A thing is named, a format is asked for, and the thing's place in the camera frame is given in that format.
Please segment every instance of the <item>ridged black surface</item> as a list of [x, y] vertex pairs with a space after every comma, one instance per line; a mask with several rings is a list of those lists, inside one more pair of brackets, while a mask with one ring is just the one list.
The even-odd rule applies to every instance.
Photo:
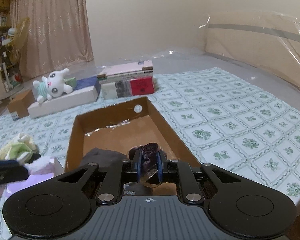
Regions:
[[[235, 240], [216, 228], [200, 207], [182, 204], [177, 196], [123, 196], [99, 207], [77, 231], [59, 240]], [[288, 240], [285, 236], [277, 240]]]

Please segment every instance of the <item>metal screw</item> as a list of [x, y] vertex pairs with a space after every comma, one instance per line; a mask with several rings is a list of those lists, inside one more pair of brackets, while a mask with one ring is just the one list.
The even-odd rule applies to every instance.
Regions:
[[101, 201], [110, 201], [110, 200], [113, 200], [114, 196], [109, 193], [103, 193], [103, 194], [99, 195], [98, 198]]
[[197, 193], [191, 193], [186, 196], [186, 199], [189, 201], [199, 201], [201, 196]]

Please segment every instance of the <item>striped shirt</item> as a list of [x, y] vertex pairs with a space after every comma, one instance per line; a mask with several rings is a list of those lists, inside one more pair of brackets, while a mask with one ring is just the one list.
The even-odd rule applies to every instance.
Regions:
[[41, 82], [40, 85], [37, 87], [38, 94], [40, 96], [43, 96], [44, 98], [47, 98], [48, 90], [46, 88], [46, 83]]

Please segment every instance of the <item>open cardboard tray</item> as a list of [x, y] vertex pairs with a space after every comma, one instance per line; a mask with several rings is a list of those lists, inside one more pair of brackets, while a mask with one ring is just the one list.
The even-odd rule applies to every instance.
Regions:
[[[136, 105], [142, 106], [140, 113], [134, 111]], [[161, 146], [168, 160], [178, 159], [200, 167], [154, 105], [142, 97], [78, 115], [71, 132], [65, 170], [78, 168], [82, 157], [95, 147], [126, 155], [132, 147], [151, 142]], [[176, 194], [173, 183], [163, 183], [154, 189], [154, 195]]]

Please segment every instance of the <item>green cloth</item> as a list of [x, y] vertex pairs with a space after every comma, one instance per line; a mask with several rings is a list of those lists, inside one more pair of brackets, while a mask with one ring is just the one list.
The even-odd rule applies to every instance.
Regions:
[[9, 151], [9, 159], [16, 160], [19, 156], [21, 156], [21, 154], [23, 154], [25, 152], [31, 153], [31, 154], [29, 154], [29, 157], [25, 161], [25, 162], [27, 162], [28, 160], [30, 160], [30, 158], [33, 154], [33, 151], [25, 143], [18, 143], [18, 142], [12, 143], [10, 151]]
[[75, 87], [77, 86], [77, 80], [76, 80], [76, 78], [65, 79], [65, 83], [67, 85], [71, 86], [73, 89], [75, 89]]

